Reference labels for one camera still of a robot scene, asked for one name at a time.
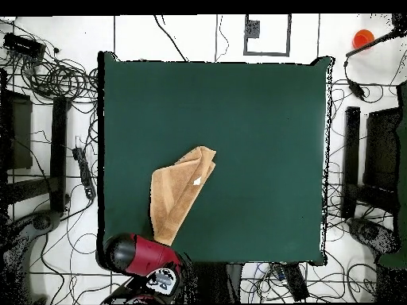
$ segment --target black wire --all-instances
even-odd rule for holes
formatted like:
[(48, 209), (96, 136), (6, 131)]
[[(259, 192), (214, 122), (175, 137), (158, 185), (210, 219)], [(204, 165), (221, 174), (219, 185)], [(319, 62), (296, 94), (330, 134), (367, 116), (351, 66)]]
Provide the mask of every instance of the black wire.
[(356, 300), (356, 298), (355, 298), (355, 296), (353, 295), (353, 292), (352, 292), (353, 289), (352, 289), (352, 287), (351, 287), (351, 282), (350, 282), (350, 273), (351, 273), (351, 270), (352, 270), (353, 268), (358, 267), (358, 266), (364, 266), (364, 267), (367, 267), (367, 268), (369, 268), (370, 270), (373, 270), (374, 272), (376, 272), (376, 269), (372, 268), (370, 265), (368, 265), (368, 264), (366, 264), (366, 263), (356, 263), (356, 264), (353, 264), (353, 265), (347, 270), (347, 274), (346, 274), (346, 277), (347, 277), (347, 286), (348, 286), (349, 292), (351, 293), (352, 299), (353, 299), (356, 303), (358, 303), (358, 301)]
[[(117, 285), (118, 287), (120, 287), (120, 284), (117, 284), (117, 283), (113, 283), (112, 285)], [(110, 284), (108, 284), (106, 287), (82, 291), (82, 292), (80, 293), (80, 295), (78, 296), (78, 298), (74, 301), (74, 303), (73, 303), (72, 305), (76, 305), (76, 304), (79, 305), (79, 303), (78, 303), (79, 298), (80, 298), (84, 293), (86, 293), (86, 292), (100, 291), (100, 290), (106, 289), (106, 288), (108, 288), (108, 287), (110, 287)]]
[(47, 267), (49, 270), (55, 272), (55, 274), (58, 274), (58, 275), (62, 278), (62, 284), (60, 285), (58, 291), (55, 293), (55, 295), (54, 295), (54, 296), (52, 297), (52, 299), (51, 299), (50, 305), (52, 305), (52, 304), (54, 303), (54, 300), (55, 300), (56, 296), (59, 294), (60, 290), (62, 289), (62, 287), (63, 287), (64, 284), (65, 284), (65, 278), (64, 278), (63, 275), (60, 274), (60, 272), (58, 272), (58, 271), (55, 270), (54, 268), (51, 268), (51, 267), (45, 262), (45, 260), (44, 260), (44, 251), (45, 251), (45, 248), (46, 248), (47, 244), (48, 244), (48, 233), (45, 235), (45, 244), (44, 244), (44, 246), (42, 247), (40, 259), (42, 260), (42, 263), (45, 265), (45, 267)]
[(394, 93), (390, 90), (390, 88), (391, 88), (391, 85), (393, 84), (394, 80), (396, 79), (396, 77), (397, 77), (397, 75), (398, 75), (398, 72), (399, 72), (399, 70), (400, 70), (401, 65), (403, 64), (403, 60), (404, 60), (404, 58), (405, 58), (405, 54), (406, 54), (406, 53), (407, 53), (407, 49), (405, 50), (403, 56), (401, 57), (401, 60), (400, 60), (400, 63), (398, 64), (398, 68), (397, 68), (397, 70), (396, 70), (396, 73), (394, 74), (394, 77), (393, 77), (393, 79), (392, 79), (391, 82), (390, 82), (389, 91), (390, 91), (390, 93), (393, 94), (394, 96), (397, 96), (397, 94), (394, 94)]
[(176, 48), (176, 50), (179, 52), (179, 54), (182, 57), (182, 60), (184, 60), (185, 62), (187, 62), (187, 59), (185, 59), (184, 55), (182, 55), (182, 52), (179, 50), (179, 48), (176, 46), (176, 43), (174, 42), (174, 40), (172, 39), (172, 37), (166, 32), (166, 30), (164, 28), (162, 28), (162, 26), (160, 25), (160, 22), (158, 22), (157, 20), (157, 15), (153, 15), (154, 16), (154, 20), (156, 21), (158, 27), (160, 27), (160, 29), (165, 33), (165, 35), (167, 37), (169, 37), (169, 39), (171, 40), (172, 44), (174, 44), (174, 47)]
[(216, 62), (218, 61), (218, 59), (220, 59), (221, 56), (226, 55), (226, 54), (227, 54), (227, 50), (229, 49), (229, 40), (223, 35), (222, 30), (220, 30), (220, 29), (222, 28), (222, 20), (223, 20), (223, 15), (222, 15), (222, 17), (220, 18), (219, 32), (220, 32), (220, 35), (222, 35), (222, 37), (226, 40), (226, 42), (227, 42), (227, 47), (226, 47), (226, 50), (225, 50), (225, 52), (224, 52), (223, 54), (220, 54), (218, 57), (216, 57)]

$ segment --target white tag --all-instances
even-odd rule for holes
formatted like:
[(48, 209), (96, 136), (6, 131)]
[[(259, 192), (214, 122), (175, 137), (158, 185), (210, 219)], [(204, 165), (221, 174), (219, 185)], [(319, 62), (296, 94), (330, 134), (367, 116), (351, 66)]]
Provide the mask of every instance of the white tag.
[(200, 178), (202, 178), (202, 176), (200, 176), (197, 180), (194, 181), (194, 185), (200, 185)]

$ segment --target green tabletop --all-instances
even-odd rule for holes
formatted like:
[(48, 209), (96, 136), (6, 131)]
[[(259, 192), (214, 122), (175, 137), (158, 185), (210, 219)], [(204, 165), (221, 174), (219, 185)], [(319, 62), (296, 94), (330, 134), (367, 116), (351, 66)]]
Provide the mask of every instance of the green tabletop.
[(326, 78), (314, 65), (119, 62), (105, 53), (105, 235), (152, 238), (154, 170), (216, 151), (172, 247), (194, 261), (320, 261)]

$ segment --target red cup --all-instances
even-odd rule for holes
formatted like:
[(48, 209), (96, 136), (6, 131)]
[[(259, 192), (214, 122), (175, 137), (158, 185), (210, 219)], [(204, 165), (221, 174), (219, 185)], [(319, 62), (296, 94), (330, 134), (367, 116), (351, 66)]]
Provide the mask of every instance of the red cup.
[(352, 45), (353, 48), (357, 49), (363, 47), (365, 44), (374, 41), (374, 36), (370, 30), (362, 29), (359, 30), (355, 37), (353, 38)]

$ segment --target folded towel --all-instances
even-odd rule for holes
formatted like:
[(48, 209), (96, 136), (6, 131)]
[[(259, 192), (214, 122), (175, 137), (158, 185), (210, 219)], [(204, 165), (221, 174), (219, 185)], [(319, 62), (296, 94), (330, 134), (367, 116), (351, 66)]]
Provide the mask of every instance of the folded towel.
[(150, 217), (154, 240), (171, 245), (196, 197), (215, 168), (216, 151), (198, 146), (173, 166), (154, 171)]

